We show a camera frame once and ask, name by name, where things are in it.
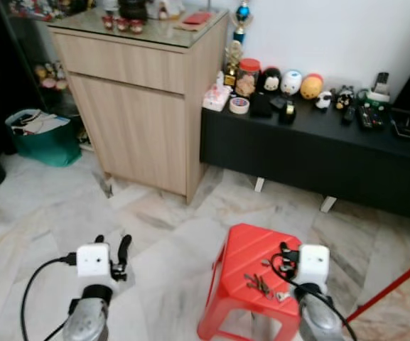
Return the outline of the red plastic stool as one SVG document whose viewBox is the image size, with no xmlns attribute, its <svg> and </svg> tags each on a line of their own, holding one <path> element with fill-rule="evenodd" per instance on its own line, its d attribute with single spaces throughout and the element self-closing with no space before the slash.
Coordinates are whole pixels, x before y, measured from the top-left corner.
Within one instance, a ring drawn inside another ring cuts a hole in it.
<svg viewBox="0 0 410 341">
<path fill-rule="evenodd" d="M 200 339 L 208 341 L 214 337 L 228 337 L 251 341 L 220 329 L 231 313 L 248 312 L 266 316 L 281 325 L 273 341 L 293 341 L 300 322 L 296 299 L 287 298 L 282 302 L 266 299 L 262 293 L 248 287 L 244 279 L 244 275 L 260 275 L 270 289 L 290 292 L 288 283 L 262 263 L 280 252 L 280 242 L 286 242 L 293 250 L 298 250 L 301 244 L 298 237 L 256 225 L 237 224 L 230 227 L 215 260 L 207 305 L 196 328 Z"/>
</svg>

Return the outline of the metal key bunch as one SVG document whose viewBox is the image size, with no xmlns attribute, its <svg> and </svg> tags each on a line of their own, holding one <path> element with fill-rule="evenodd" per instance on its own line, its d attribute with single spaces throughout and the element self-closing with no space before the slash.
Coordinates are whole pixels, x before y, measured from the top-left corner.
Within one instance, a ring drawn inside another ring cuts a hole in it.
<svg viewBox="0 0 410 341">
<path fill-rule="evenodd" d="M 263 276 L 244 275 L 244 279 L 247 280 L 248 287 L 256 289 L 258 292 L 262 293 L 266 299 L 282 302 L 289 298 L 289 294 L 286 292 L 270 289 L 269 284 L 263 279 Z"/>
</svg>

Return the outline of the red edge strip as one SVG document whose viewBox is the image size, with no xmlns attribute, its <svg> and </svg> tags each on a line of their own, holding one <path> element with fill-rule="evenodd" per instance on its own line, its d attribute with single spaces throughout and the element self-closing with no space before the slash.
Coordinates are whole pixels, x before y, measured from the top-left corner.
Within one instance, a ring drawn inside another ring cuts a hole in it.
<svg viewBox="0 0 410 341">
<path fill-rule="evenodd" d="M 409 269 L 406 270 L 403 275 L 400 277 L 397 277 L 396 280 L 394 280 L 390 285 L 384 287 L 379 293 L 377 293 L 374 298 L 371 298 L 366 302 L 366 304 L 358 306 L 357 309 L 355 309 L 354 313 L 348 316 L 347 322 L 351 323 L 355 320 L 355 318 L 358 318 L 361 314 L 364 314 L 368 309 L 372 308 L 372 306 L 376 305 L 380 300 L 383 298 L 386 298 L 390 293 L 392 293 L 395 289 L 399 288 L 400 285 L 406 282 L 406 280 L 410 279 L 410 267 Z"/>
</svg>

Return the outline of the green storage bag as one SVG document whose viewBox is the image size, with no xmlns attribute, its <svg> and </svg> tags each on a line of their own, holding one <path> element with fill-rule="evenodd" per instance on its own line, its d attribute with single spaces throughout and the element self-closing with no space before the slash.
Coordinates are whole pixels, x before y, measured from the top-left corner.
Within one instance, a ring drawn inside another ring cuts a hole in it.
<svg viewBox="0 0 410 341">
<path fill-rule="evenodd" d="M 4 120 L 9 129 L 7 122 L 12 116 Z M 17 136 L 10 130 L 10 136 L 20 156 L 39 161 L 47 166 L 66 168 L 79 160 L 82 155 L 72 120 L 65 126 L 43 134 Z"/>
</svg>

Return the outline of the black square box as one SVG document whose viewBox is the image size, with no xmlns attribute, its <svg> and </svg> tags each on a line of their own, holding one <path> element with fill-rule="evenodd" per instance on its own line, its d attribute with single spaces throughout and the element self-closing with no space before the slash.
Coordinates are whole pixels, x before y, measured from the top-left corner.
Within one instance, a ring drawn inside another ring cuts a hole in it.
<svg viewBox="0 0 410 341">
<path fill-rule="evenodd" d="M 270 118 L 273 116 L 271 99 L 273 95 L 264 93 L 251 94 L 249 114 L 256 118 Z"/>
</svg>

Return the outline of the white tape roll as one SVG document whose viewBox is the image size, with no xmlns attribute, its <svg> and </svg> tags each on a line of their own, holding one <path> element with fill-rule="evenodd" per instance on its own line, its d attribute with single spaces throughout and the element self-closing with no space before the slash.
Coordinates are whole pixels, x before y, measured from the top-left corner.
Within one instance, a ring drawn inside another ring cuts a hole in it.
<svg viewBox="0 0 410 341">
<path fill-rule="evenodd" d="M 228 104 L 230 105 L 231 113 L 240 114 L 240 116 L 248 114 L 251 108 L 251 101 L 244 97 L 233 97 Z"/>
</svg>

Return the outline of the small white animal figure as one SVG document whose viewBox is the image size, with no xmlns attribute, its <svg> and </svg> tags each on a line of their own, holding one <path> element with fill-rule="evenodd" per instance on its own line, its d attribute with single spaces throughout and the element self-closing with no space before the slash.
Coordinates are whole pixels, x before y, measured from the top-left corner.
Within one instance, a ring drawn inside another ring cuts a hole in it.
<svg viewBox="0 0 410 341">
<path fill-rule="evenodd" d="M 330 107 L 330 103 L 332 102 L 333 98 L 333 91 L 322 91 L 322 93 L 320 93 L 318 97 L 316 97 L 315 107 L 318 109 L 327 109 L 328 107 Z"/>
</svg>

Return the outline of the wide black remote control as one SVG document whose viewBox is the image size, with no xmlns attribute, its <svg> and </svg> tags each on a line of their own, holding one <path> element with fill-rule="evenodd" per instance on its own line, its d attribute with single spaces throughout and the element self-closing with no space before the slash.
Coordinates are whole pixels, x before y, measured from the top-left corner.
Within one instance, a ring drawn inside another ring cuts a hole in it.
<svg viewBox="0 0 410 341">
<path fill-rule="evenodd" d="M 377 110 L 371 105 L 362 105 L 357 108 L 357 119 L 360 128 L 368 130 L 378 130 L 384 127 L 384 122 Z"/>
</svg>

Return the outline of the flat black device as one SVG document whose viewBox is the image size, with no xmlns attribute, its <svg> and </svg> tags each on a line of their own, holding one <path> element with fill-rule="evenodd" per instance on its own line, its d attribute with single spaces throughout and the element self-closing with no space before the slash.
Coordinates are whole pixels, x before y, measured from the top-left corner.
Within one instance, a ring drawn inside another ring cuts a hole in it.
<svg viewBox="0 0 410 341">
<path fill-rule="evenodd" d="M 410 139 L 410 111 L 393 108 L 389 118 L 394 136 Z"/>
</svg>

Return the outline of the pink tissue box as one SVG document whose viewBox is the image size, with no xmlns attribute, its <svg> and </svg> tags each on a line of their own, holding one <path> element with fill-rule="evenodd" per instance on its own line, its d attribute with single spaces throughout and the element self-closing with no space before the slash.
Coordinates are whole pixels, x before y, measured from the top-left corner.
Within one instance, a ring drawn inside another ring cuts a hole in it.
<svg viewBox="0 0 410 341">
<path fill-rule="evenodd" d="M 217 82 L 205 91 L 202 98 L 202 108 L 220 112 L 225 108 L 225 104 L 230 100 L 232 88 Z"/>
</svg>

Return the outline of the black round plush toy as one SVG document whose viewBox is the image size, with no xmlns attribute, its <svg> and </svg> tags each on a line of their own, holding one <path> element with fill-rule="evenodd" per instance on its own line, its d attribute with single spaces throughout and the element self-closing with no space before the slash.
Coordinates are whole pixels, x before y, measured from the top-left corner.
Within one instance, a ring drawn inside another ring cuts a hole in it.
<svg viewBox="0 0 410 341">
<path fill-rule="evenodd" d="M 275 66 L 264 68 L 259 79 L 259 93 L 276 94 L 279 93 L 282 81 L 282 72 Z"/>
</svg>

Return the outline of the gold trophy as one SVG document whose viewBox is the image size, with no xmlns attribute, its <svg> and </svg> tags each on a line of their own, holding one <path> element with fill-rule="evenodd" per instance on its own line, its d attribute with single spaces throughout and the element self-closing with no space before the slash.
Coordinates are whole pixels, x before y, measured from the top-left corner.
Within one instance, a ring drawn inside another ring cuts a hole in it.
<svg viewBox="0 0 410 341">
<path fill-rule="evenodd" d="M 225 48 L 225 66 L 223 69 L 223 84 L 233 88 L 237 81 L 237 72 L 242 57 L 242 44 L 237 40 L 232 40 Z"/>
</svg>

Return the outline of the dark glass display cabinet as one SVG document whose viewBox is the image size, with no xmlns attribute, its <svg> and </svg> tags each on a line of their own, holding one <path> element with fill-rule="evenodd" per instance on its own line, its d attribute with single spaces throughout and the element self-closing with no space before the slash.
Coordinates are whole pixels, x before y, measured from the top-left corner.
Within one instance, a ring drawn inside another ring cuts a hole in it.
<svg viewBox="0 0 410 341">
<path fill-rule="evenodd" d="M 68 118 L 81 146 L 89 143 L 87 130 L 66 82 L 64 62 L 55 51 L 48 24 L 94 6 L 95 0 L 0 0 L 4 32 L 27 72 L 29 107 Z"/>
</svg>

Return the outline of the blue ball trophy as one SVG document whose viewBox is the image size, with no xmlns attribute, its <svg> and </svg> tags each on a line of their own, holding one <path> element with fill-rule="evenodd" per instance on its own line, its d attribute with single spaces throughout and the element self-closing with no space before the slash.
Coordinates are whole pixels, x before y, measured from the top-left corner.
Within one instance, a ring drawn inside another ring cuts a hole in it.
<svg viewBox="0 0 410 341">
<path fill-rule="evenodd" d="M 232 17 L 232 23 L 234 26 L 232 39 L 240 43 L 243 43 L 244 39 L 246 39 L 247 27 L 253 19 L 249 2 L 250 0 L 240 0 L 237 9 L 234 10 L 234 16 Z"/>
</svg>

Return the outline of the white figurine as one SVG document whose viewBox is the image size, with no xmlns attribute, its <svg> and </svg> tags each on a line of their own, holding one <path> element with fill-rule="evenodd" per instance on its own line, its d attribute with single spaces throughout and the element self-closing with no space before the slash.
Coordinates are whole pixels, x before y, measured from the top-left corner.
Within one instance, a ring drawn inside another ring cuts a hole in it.
<svg viewBox="0 0 410 341">
<path fill-rule="evenodd" d="M 146 0 L 146 12 L 149 19 L 175 20 L 185 12 L 182 0 Z"/>
</svg>

